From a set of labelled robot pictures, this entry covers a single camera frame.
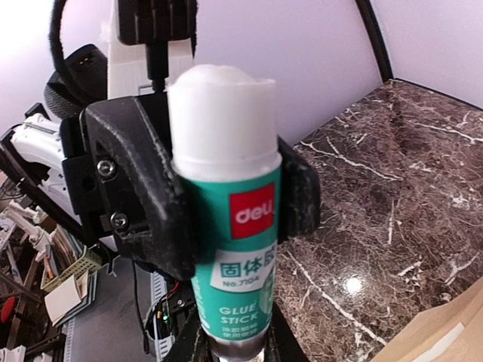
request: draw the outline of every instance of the glue stick cap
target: glue stick cap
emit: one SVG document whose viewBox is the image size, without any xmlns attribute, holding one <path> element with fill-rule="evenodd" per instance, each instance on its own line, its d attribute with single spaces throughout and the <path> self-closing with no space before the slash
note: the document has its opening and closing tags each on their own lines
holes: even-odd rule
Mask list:
<svg viewBox="0 0 483 362">
<path fill-rule="evenodd" d="M 168 86 L 168 104 L 174 166 L 181 176 L 225 182 L 279 164 L 275 81 L 231 66 L 195 66 Z"/>
</svg>

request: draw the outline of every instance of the basket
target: basket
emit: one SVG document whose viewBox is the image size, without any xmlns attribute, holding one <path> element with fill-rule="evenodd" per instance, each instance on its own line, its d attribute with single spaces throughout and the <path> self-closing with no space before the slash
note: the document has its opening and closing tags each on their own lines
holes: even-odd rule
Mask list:
<svg viewBox="0 0 483 362">
<path fill-rule="evenodd" d="M 102 259 L 95 252 L 84 246 L 82 256 L 74 262 L 70 267 L 64 270 L 58 277 L 50 280 L 44 269 L 42 274 L 42 283 L 40 289 L 50 293 L 52 290 L 61 285 L 64 281 L 75 275 L 80 278 L 86 271 L 96 271 L 102 266 Z"/>
</svg>

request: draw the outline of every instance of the red logo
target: red logo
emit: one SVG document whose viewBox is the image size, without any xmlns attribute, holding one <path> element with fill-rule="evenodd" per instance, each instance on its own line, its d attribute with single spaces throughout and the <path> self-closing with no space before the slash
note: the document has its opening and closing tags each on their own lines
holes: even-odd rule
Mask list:
<svg viewBox="0 0 483 362">
<path fill-rule="evenodd" d="M 229 196 L 232 239 L 249 238 L 269 229 L 275 214 L 275 183 Z"/>
</svg>

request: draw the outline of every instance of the screw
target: screw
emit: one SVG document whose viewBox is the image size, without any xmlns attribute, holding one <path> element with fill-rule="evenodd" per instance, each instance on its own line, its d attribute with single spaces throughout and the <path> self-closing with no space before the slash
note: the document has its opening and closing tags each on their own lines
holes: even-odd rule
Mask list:
<svg viewBox="0 0 483 362">
<path fill-rule="evenodd" d="M 114 229 L 122 229 L 128 224 L 128 217 L 125 213 L 114 213 L 111 215 L 111 225 Z"/>
<path fill-rule="evenodd" d="M 97 172 L 104 178 L 111 177 L 115 173 L 115 163 L 111 160 L 101 160 L 97 164 Z"/>
</svg>

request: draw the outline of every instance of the dark marble surface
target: dark marble surface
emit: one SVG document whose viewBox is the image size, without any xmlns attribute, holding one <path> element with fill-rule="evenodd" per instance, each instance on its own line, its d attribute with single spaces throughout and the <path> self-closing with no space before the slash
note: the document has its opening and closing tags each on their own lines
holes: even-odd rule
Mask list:
<svg viewBox="0 0 483 362">
<path fill-rule="evenodd" d="M 311 361 L 370 360 L 483 275 L 483 112 L 390 81 L 296 150 L 322 221 L 281 246 L 275 294 Z"/>
</svg>

